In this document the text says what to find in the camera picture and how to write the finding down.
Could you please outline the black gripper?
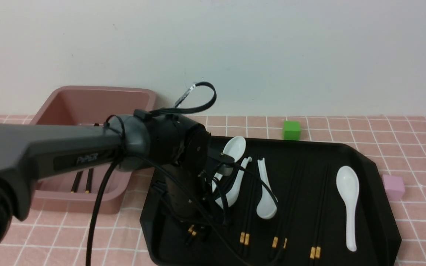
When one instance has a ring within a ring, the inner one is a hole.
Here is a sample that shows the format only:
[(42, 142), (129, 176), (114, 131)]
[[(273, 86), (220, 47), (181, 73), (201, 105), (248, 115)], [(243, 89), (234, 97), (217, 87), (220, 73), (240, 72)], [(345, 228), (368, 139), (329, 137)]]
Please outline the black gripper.
[(204, 209), (213, 211), (213, 204), (217, 204), (215, 200), (221, 198), (224, 213), (220, 221), (223, 224), (229, 222), (229, 207), (226, 199), (228, 190), (226, 184), (220, 183), (222, 178), (228, 175), (224, 175), (220, 180), (215, 177), (220, 166), (217, 158), (219, 153), (217, 150), (210, 150), (207, 145), (208, 143), (204, 141), (191, 141), (172, 169), (179, 184), (176, 185), (172, 180), (166, 179), (173, 213), (181, 222), (194, 224), (195, 230), (201, 231), (205, 236), (210, 233), (212, 227), (206, 219), (200, 219), (198, 206), (193, 200), (197, 200)]

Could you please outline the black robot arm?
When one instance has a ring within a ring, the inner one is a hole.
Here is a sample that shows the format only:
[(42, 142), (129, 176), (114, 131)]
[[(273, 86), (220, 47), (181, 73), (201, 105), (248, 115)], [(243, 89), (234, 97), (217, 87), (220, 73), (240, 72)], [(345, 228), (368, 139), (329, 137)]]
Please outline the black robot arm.
[(221, 171), (234, 164), (229, 155), (209, 150), (210, 138), (201, 123), (173, 108), (111, 115), (98, 127), (0, 123), (0, 242), (13, 217), (27, 219), (39, 180), (105, 164), (110, 167), (99, 192), (115, 168), (132, 172), (153, 166), (213, 224), (201, 203), (206, 187), (187, 186), (202, 180), (208, 159)]

